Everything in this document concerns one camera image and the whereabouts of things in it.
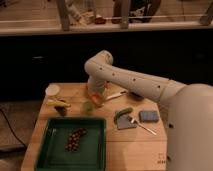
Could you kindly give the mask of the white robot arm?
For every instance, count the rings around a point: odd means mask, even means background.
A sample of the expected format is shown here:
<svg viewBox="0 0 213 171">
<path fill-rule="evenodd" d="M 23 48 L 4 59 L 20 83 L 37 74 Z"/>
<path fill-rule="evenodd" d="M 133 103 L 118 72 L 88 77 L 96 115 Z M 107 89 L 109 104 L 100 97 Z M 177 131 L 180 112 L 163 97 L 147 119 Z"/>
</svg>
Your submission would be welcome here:
<svg viewBox="0 0 213 171">
<path fill-rule="evenodd" d="M 110 81 L 168 110 L 166 171 L 213 171 L 213 86 L 115 67 L 102 50 L 88 59 L 87 91 L 103 93 Z"/>
</svg>

